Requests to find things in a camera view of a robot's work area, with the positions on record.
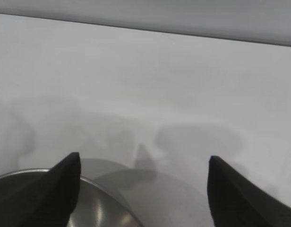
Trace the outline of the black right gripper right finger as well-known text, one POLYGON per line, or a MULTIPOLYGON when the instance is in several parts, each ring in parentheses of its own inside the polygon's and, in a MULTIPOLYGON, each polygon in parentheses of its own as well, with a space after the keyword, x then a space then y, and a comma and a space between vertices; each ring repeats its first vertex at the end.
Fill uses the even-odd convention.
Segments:
POLYGON ((291 208, 218 156, 209 160, 207 197, 216 227, 291 227, 291 208))

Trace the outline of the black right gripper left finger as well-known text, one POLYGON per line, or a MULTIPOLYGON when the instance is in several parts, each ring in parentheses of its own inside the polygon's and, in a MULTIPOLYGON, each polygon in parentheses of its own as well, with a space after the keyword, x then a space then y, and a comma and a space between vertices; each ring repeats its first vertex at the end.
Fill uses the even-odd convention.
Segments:
POLYGON ((81 161, 73 152, 47 173, 0 199, 0 227, 65 227, 80 191, 81 161))

